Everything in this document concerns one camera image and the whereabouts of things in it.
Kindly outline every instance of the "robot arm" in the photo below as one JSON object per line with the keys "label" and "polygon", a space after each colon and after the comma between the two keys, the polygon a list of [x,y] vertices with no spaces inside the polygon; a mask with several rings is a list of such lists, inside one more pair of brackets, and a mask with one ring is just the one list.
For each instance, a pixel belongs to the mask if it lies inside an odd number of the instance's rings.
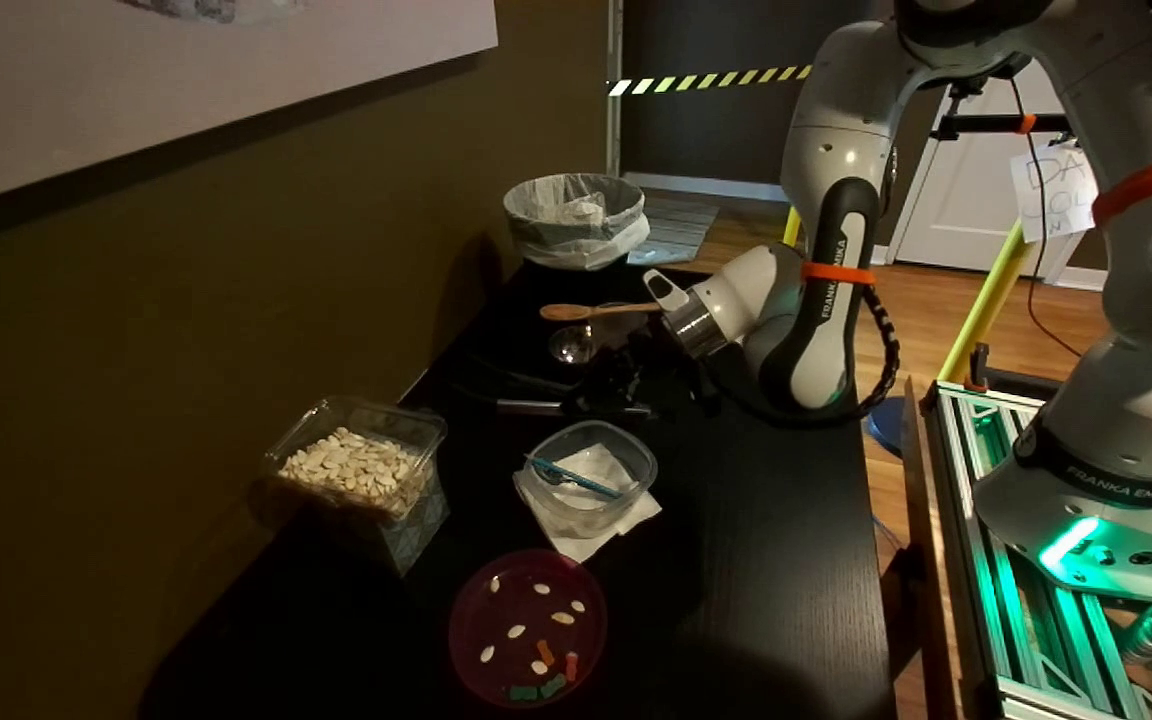
{"label": "robot arm", "polygon": [[[903,100],[1014,54],[1047,70],[1102,187],[1097,219],[1110,249],[1110,336],[1013,457],[977,476],[977,513],[1050,582],[1152,599],[1152,3],[897,0],[897,21],[838,27],[820,49],[789,127],[782,187],[804,217],[798,251],[865,267]],[[738,313],[747,323],[725,336],[745,345],[781,407],[834,413],[852,398],[854,295],[842,286],[789,286],[764,264],[782,264],[782,251],[756,249],[731,260],[738,274],[721,274],[752,304]]]}

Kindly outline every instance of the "black cable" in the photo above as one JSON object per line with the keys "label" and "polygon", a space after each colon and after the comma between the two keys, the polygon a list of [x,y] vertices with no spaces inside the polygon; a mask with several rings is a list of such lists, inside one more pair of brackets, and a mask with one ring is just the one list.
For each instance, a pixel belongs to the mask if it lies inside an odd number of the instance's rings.
{"label": "black cable", "polygon": [[[1024,113],[1024,100],[1019,100],[1014,78],[1007,78],[1007,86],[1013,86],[1014,113],[1029,117],[1029,113]],[[1062,351],[1082,357],[1082,351],[1072,350],[1062,336],[1055,336],[1055,333],[1038,322],[1038,313],[1033,309],[1050,236],[1047,236],[1047,175],[1045,175],[1038,153],[1036,153],[1036,145],[1033,145],[1033,133],[1024,133],[1024,149],[1029,149],[1029,162],[1033,162],[1033,171],[1036,171],[1036,183],[1038,183],[1038,255],[1036,255],[1036,264],[1033,264],[1033,282],[1029,282],[1024,309],[1029,309],[1033,328],[1038,328],[1038,333],[1045,333],[1050,345],[1059,345]]]}

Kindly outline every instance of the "red plate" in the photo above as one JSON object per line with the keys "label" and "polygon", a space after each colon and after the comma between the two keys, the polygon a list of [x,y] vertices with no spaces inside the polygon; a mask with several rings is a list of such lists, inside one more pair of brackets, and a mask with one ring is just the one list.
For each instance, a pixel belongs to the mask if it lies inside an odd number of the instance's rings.
{"label": "red plate", "polygon": [[541,707],[577,691],[609,641],[600,584],[556,552],[484,564],[451,606],[446,654],[461,686],[497,707]]}

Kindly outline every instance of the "olive green wall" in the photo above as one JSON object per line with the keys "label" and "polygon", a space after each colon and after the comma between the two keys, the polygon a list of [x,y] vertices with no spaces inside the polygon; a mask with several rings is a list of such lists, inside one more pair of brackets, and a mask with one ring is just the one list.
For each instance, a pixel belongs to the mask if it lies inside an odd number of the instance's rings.
{"label": "olive green wall", "polygon": [[604,0],[500,33],[0,224],[0,716],[132,716],[268,541],[258,452],[325,391],[395,402],[484,304],[500,192],[600,168]]}

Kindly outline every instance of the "white plastic bag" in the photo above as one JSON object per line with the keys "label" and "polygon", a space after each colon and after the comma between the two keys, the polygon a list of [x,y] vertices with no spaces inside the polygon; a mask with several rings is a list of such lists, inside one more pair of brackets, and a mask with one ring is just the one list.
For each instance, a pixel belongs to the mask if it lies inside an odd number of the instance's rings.
{"label": "white plastic bag", "polygon": [[521,251],[544,267],[597,274],[653,236],[644,192],[616,175],[536,175],[503,192]]}

